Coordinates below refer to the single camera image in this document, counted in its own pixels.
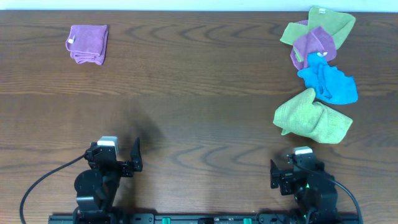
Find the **green microfibre cloth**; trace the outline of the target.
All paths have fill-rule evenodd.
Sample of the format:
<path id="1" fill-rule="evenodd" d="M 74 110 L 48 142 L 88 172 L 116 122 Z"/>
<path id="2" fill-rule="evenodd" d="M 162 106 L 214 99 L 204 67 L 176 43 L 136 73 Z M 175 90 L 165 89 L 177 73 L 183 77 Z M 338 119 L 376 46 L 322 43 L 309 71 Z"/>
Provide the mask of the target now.
<path id="1" fill-rule="evenodd" d="M 318 143 L 338 144 L 346 136 L 353 120 L 319 101 L 308 88 L 279 106 L 273 123 L 282 134 L 294 133 Z"/>

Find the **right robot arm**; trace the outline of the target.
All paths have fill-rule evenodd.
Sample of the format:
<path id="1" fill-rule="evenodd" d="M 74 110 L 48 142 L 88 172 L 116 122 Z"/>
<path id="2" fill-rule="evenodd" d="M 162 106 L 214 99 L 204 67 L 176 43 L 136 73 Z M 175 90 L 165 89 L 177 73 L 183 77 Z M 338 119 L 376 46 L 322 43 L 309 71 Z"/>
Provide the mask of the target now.
<path id="1" fill-rule="evenodd" d="M 271 161 L 271 188 L 281 195 L 293 195 L 298 208 L 292 209 L 284 223 L 337 223 L 338 193 L 333 176 L 325 172 L 325 165 L 312 152 L 289 154 L 291 169 L 279 169 Z"/>

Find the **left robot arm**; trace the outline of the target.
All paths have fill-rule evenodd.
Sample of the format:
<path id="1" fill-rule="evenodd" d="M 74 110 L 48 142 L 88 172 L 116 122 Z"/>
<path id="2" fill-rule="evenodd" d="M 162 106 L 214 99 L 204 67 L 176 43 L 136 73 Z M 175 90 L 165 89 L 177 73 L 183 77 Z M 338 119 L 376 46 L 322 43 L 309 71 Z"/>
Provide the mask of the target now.
<path id="1" fill-rule="evenodd" d="M 136 139 L 128 161 L 118 161 L 118 138 L 103 136 L 92 142 L 83 155 L 90 167 L 75 179 L 76 202 L 73 223 L 131 223 L 131 216 L 114 208 L 122 177 L 142 171 L 140 139 Z"/>

